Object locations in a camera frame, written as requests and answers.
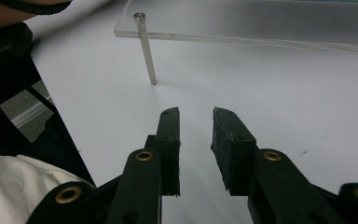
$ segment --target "white table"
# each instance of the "white table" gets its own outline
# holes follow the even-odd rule
[[[125,1],[76,0],[28,21],[34,61],[98,186],[181,113],[181,192],[163,198],[162,223],[251,223],[230,197],[210,150],[213,108],[237,113],[259,147],[280,150],[308,180],[338,193],[358,182],[358,53],[152,40],[158,85],[138,39],[116,38]]]

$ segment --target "clear acrylic sheet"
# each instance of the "clear acrylic sheet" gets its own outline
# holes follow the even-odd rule
[[[147,37],[261,47],[358,51],[358,1],[130,0],[115,28]]]

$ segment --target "cylindrical post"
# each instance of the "cylindrical post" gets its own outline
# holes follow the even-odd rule
[[[139,37],[141,39],[142,50],[144,51],[147,72],[149,74],[150,82],[153,85],[157,84],[156,73],[154,70],[152,52],[150,50],[149,39],[146,33],[146,15],[143,12],[137,12],[133,15],[138,26]]]

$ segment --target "white cloth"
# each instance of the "white cloth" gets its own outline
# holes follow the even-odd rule
[[[0,156],[0,224],[24,224],[37,205],[60,184],[85,180],[25,156]]]

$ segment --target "bracelet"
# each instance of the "bracelet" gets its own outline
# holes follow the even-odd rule
[[[64,2],[51,6],[40,6],[32,3],[21,2],[20,0],[0,0],[0,4],[23,12],[36,15],[52,15],[59,13],[69,7],[72,2]]]

